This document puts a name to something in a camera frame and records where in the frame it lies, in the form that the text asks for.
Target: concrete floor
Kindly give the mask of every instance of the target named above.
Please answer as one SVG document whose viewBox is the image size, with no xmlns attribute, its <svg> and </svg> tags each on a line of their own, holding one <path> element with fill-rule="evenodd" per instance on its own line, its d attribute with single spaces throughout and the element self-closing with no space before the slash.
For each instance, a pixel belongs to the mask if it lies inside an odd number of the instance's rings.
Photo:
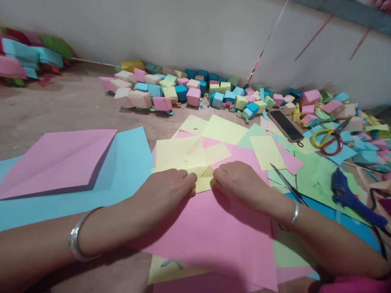
<svg viewBox="0 0 391 293">
<path fill-rule="evenodd" d="M 113 98 L 105 95 L 97 78 L 111 77 L 114 73 L 113 67 L 77 63 L 46 87 L 38 82 L 25 88 L 0 86 L 0 160 L 23 155 L 46 132 L 125 131 L 143 126 L 152 150 L 156 140 L 171 138 L 189 114 L 205 120 L 216 114 L 245 126 L 228 109 L 207 106 L 195 109 L 183 105 L 174 108 L 174 116 L 149 110 L 120 111 Z M 252 121 L 259 122 L 259 117 Z M 349 171 L 356 173 L 355 168 Z M 356 178 L 364 187 L 362 180 Z M 30 292 L 152 292 L 152 286 L 147 286 L 150 262 L 151 255 L 122 247 L 90 263 L 76 263 L 54 272 Z M 308 289 L 316 290 L 316 286 L 307 277 L 279 285 L 280 292 L 307 292 Z"/>
</svg>

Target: white wall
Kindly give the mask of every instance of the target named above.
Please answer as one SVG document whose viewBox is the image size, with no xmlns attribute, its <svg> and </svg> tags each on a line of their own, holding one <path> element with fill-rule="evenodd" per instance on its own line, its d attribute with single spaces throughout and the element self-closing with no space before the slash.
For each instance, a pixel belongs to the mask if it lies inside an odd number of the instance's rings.
<svg viewBox="0 0 391 293">
<path fill-rule="evenodd" d="M 248 79 L 285 0 L 13 0 L 0 22 L 64 38 L 82 59 L 137 57 Z"/>
<path fill-rule="evenodd" d="M 307 50 L 294 60 L 329 15 L 289 2 L 267 43 L 251 82 L 278 90 L 311 90 L 328 82 L 345 91 L 361 109 L 391 105 L 391 38 L 371 31 L 350 57 L 365 29 L 332 18 Z"/>
</svg>

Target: smartphone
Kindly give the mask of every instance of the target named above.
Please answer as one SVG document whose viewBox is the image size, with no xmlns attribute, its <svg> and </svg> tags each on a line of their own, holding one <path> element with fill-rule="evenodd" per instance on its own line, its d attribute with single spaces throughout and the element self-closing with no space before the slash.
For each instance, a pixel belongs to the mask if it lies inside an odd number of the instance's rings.
<svg viewBox="0 0 391 293">
<path fill-rule="evenodd" d="M 268 116 L 277 125 L 289 142 L 297 142 L 304 139 L 304 136 L 281 111 L 269 111 Z"/>
</svg>

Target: blue glue gun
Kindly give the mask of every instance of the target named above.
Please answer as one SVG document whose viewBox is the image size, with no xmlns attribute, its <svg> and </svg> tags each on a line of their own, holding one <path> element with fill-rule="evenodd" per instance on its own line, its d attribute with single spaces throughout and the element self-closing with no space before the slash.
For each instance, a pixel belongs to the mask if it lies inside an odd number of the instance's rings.
<svg viewBox="0 0 391 293">
<path fill-rule="evenodd" d="M 331 189 L 334 192 L 333 200 L 347 206 L 368 220 L 372 225 L 384 229 L 388 221 L 385 217 L 376 214 L 369 207 L 357 199 L 347 184 L 347 178 L 339 168 L 334 171 L 331 178 Z"/>
</svg>

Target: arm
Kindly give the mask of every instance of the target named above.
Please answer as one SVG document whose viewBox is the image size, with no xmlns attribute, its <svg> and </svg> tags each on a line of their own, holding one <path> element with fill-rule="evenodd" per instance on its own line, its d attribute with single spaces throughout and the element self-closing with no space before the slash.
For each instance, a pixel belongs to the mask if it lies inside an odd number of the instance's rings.
<svg viewBox="0 0 391 293">
<path fill-rule="evenodd" d="M 269 187 L 249 165 L 227 163 L 215 169 L 213 175 L 217 180 L 214 188 L 284 226 L 290 226 L 294 201 Z M 377 279 L 391 272 L 391 265 L 361 238 L 304 205 L 300 204 L 293 232 L 332 276 Z"/>
<path fill-rule="evenodd" d="M 187 197 L 197 176 L 185 170 L 152 174 L 141 188 L 113 206 L 93 212 L 83 223 L 78 246 L 85 256 L 114 249 L 153 228 Z M 70 232 L 84 214 L 43 221 L 0 233 L 0 292 L 23 292 L 50 272 L 75 260 Z"/>
</svg>

